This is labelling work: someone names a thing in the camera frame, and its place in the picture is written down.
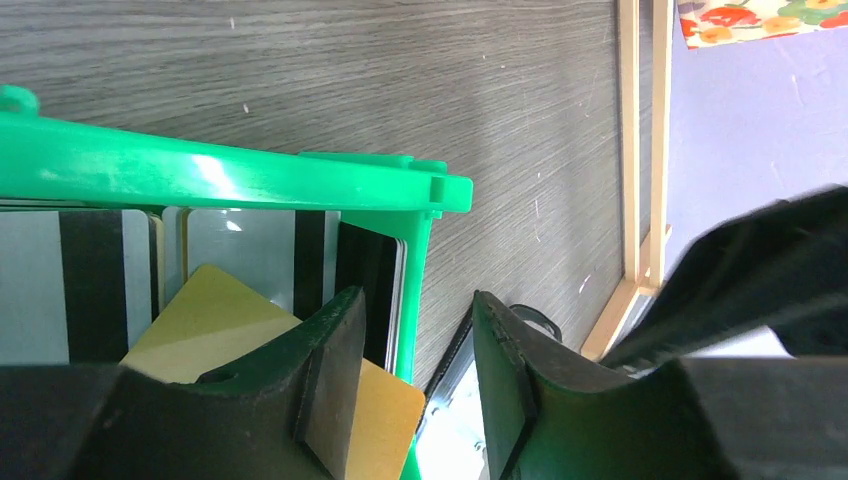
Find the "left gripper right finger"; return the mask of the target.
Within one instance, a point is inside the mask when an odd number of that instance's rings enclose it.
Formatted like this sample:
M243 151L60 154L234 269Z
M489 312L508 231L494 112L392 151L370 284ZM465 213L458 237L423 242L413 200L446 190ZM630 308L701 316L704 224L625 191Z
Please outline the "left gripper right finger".
M592 362L475 293L494 479L843 479L843 359L681 358L639 378Z

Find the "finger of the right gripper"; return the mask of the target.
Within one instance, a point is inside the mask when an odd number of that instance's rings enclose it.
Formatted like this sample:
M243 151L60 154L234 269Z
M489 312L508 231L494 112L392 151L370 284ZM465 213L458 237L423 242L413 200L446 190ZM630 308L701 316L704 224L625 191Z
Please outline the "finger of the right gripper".
M846 187L779 201L693 242L601 363L649 369L760 327L793 356L846 355Z

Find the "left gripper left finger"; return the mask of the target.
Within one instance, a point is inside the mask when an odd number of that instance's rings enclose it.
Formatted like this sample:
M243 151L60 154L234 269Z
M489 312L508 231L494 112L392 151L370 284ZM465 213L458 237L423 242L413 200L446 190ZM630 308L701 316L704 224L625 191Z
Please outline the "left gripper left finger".
M362 289L193 384L120 365L1 371L5 479L341 479L363 360Z

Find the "black card holder wallet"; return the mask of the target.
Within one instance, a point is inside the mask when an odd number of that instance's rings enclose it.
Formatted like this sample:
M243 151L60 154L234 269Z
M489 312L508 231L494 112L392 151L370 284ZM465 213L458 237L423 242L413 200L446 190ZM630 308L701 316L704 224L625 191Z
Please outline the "black card holder wallet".
M425 388L415 437L419 479L488 479L487 441L473 343L473 312L460 326Z

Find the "green plastic bin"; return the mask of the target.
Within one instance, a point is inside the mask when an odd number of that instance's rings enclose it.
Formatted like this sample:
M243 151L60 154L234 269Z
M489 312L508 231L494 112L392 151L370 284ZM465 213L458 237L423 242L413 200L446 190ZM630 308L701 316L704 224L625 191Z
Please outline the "green plastic bin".
M345 476L409 475L424 397L409 384L432 222L465 213L469 178L407 156L286 155L43 117L29 90L1 89L1 214L136 209L163 226L163 306L122 360L193 384L297 327L338 293L338 230L406 242L394 374L364 358Z

